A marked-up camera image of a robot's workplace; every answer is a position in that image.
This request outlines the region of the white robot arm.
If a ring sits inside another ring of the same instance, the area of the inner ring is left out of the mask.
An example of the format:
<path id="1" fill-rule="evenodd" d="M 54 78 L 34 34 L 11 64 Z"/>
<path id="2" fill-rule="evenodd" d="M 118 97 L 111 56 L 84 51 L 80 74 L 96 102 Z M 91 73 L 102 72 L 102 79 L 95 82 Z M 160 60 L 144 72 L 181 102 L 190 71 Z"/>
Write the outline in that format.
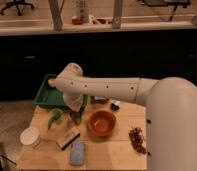
<path id="1" fill-rule="evenodd" d="M 71 109 L 84 95 L 143 106 L 148 171 L 197 171 L 197 86 L 192 82 L 180 77 L 91 78 L 70 63 L 55 86 Z"/>

